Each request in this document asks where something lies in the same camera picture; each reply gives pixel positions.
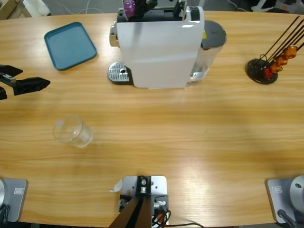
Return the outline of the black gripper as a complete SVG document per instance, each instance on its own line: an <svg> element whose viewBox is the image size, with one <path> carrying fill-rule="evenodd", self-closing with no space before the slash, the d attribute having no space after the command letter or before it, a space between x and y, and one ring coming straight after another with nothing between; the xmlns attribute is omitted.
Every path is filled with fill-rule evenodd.
<svg viewBox="0 0 304 228"><path fill-rule="evenodd" d="M10 65L0 65L0 72L0 81L12 87L14 95L41 91L50 84L49 80L41 77L16 80L14 77L23 73L23 70ZM0 99L7 99L6 90L3 87L0 87Z"/></svg>
<svg viewBox="0 0 304 228"><path fill-rule="evenodd" d="M129 19L140 19L144 16L147 9L152 10L158 5L157 0L132 0L129 6Z"/></svg>

